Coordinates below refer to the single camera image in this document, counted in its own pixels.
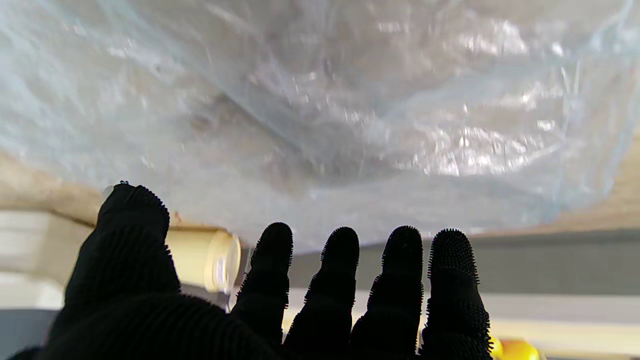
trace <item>yellow cylinder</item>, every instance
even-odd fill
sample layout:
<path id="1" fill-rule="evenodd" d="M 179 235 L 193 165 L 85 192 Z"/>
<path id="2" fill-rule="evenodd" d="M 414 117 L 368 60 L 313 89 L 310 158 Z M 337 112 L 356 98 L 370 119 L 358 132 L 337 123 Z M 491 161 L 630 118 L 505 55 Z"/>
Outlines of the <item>yellow cylinder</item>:
<path id="1" fill-rule="evenodd" d="M 226 231 L 169 230 L 166 237 L 178 278 L 209 292 L 229 293 L 240 267 L 240 241 Z"/>
<path id="2" fill-rule="evenodd" d="M 540 360 L 540 354 L 524 340 L 502 340 L 501 360 Z"/>

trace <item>gloved hand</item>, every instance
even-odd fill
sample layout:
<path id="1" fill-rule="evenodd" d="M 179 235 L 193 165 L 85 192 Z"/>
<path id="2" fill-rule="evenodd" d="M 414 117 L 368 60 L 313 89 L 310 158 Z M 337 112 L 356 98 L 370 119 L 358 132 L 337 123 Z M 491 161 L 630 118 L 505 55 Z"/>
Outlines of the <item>gloved hand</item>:
<path id="1" fill-rule="evenodd" d="M 351 328 L 358 264 L 356 233 L 333 232 L 306 303 L 282 343 L 293 238 L 270 225 L 230 314 L 180 292 L 164 243 L 169 212 L 143 186 L 121 183 L 102 205 L 67 284 L 65 306 L 43 348 L 16 359 L 489 359 L 488 314 L 477 291 L 471 246 L 459 231 L 431 246 L 429 319 L 415 354 L 422 312 L 422 239 L 399 227 L 367 312 Z"/>
<path id="2" fill-rule="evenodd" d="M 466 236 L 444 230 L 433 240 L 429 318 L 424 346 L 415 355 L 422 311 L 422 238 L 403 226 L 389 236 L 382 274 L 371 288 L 367 312 L 351 328 L 358 265 L 358 237 L 343 227 L 331 234 L 305 305 L 282 340 L 293 240 L 288 226 L 262 234 L 231 316 L 247 324 L 284 358 L 490 359 L 489 316 L 477 290 L 473 252 Z"/>

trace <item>clear plastic bag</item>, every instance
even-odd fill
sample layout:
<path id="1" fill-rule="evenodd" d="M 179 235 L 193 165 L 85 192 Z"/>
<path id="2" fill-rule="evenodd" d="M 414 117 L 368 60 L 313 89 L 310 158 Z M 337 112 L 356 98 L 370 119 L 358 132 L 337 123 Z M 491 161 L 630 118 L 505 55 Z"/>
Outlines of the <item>clear plastic bag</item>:
<path id="1" fill-rule="evenodd" d="M 0 147 L 255 241 L 534 225 L 601 199 L 633 0 L 7 0 Z"/>

